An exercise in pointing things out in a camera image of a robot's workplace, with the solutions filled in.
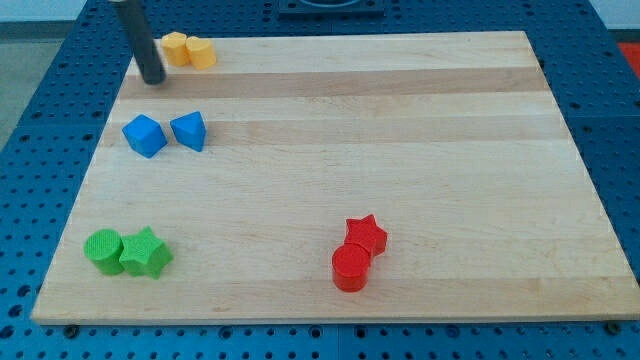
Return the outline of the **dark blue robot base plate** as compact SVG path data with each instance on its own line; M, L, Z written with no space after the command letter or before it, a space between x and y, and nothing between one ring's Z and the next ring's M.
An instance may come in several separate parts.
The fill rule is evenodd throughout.
M385 0L277 0L280 18L303 16L383 15Z

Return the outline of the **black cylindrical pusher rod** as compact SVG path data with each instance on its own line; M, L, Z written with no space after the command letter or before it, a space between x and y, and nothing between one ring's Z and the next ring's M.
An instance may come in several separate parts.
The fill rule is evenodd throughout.
M140 0L110 0L121 22L142 79L147 85L159 85L166 72L154 42Z

